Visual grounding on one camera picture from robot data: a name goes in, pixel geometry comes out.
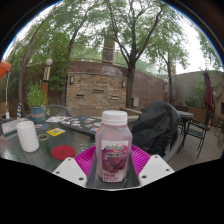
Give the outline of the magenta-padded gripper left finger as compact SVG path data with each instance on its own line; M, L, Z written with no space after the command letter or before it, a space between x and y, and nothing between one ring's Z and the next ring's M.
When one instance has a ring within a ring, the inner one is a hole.
M96 179L95 147L86 149L75 158L67 157L53 174L78 186L92 188Z

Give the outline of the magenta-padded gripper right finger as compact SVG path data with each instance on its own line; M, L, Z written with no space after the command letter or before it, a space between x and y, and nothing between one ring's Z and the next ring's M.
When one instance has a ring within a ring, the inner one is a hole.
M128 186L139 188L155 182L174 170L159 156L149 155L137 146L131 147Z

